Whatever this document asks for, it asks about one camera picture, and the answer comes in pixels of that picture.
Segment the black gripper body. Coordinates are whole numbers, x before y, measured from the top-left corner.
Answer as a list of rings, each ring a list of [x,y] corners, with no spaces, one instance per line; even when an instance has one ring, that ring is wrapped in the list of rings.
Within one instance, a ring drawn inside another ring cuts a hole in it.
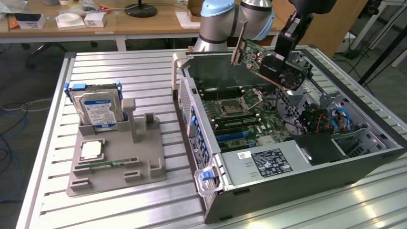
[[[297,9],[297,13],[302,16],[317,14],[328,14],[332,12],[337,0],[289,0]]]

